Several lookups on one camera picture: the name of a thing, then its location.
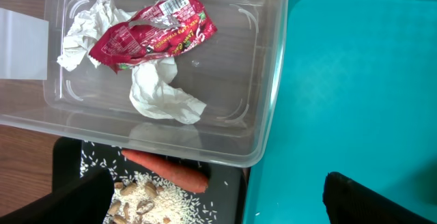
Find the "orange carrot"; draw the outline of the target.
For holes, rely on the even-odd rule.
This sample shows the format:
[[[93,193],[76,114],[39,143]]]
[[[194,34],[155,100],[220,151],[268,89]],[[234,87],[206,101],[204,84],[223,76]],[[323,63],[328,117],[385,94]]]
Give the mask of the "orange carrot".
[[[204,193],[208,188],[208,177],[199,171],[179,165],[155,154],[136,150],[122,150],[128,160],[153,171],[185,191]]]

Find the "red snack wrapper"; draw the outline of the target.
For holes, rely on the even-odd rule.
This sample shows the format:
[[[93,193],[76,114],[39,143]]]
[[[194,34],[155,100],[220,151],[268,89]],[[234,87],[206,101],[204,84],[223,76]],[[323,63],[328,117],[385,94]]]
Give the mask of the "red snack wrapper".
[[[89,56],[114,72],[175,57],[217,32],[200,0],[158,0],[105,31]]]

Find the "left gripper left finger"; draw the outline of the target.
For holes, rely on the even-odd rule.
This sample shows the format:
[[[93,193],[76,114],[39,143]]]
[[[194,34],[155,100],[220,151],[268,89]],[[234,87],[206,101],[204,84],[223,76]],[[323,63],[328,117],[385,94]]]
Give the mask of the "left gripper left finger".
[[[113,192],[111,174],[101,169],[1,217],[1,224],[101,223]]]

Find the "peanut and rice scraps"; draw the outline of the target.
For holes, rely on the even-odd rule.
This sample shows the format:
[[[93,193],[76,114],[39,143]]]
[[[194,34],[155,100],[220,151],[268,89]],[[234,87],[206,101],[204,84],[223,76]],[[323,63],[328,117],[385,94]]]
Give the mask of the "peanut and rice scraps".
[[[122,155],[121,147],[81,142],[81,177],[106,169],[113,194],[102,223],[233,223],[218,197],[191,193]]]

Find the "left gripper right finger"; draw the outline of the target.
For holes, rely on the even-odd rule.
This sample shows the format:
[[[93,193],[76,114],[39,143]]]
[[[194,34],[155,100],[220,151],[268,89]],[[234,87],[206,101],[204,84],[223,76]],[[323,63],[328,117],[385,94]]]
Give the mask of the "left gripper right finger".
[[[326,176],[322,201],[331,224],[432,224],[339,172]]]

